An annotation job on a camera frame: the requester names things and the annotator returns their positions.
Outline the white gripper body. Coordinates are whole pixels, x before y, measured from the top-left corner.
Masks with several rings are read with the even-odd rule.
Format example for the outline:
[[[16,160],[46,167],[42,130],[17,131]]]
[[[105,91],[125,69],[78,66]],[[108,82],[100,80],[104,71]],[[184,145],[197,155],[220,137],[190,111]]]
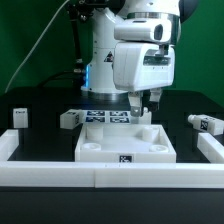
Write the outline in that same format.
[[[174,65],[172,47],[164,55],[156,44],[120,42],[115,47],[113,81],[118,90],[128,92],[170,86]]]

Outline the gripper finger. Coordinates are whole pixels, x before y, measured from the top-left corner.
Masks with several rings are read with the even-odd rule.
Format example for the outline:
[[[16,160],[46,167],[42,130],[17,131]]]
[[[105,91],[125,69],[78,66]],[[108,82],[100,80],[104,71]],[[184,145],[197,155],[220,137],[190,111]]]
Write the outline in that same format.
[[[142,115],[142,93],[129,92],[128,100],[130,103],[130,114],[133,117],[140,117]]]
[[[155,112],[159,109],[161,96],[162,96],[161,88],[155,88],[150,90],[149,108],[152,112]]]

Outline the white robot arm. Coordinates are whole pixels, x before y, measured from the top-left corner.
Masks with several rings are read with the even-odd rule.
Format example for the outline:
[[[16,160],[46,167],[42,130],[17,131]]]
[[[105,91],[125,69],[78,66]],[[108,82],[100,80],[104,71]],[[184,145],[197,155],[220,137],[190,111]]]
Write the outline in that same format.
[[[199,0],[78,0],[69,3],[72,27],[92,21],[92,59],[84,64],[75,37],[81,92],[100,100],[127,97],[131,115],[156,111],[162,89],[174,80],[181,24]]]

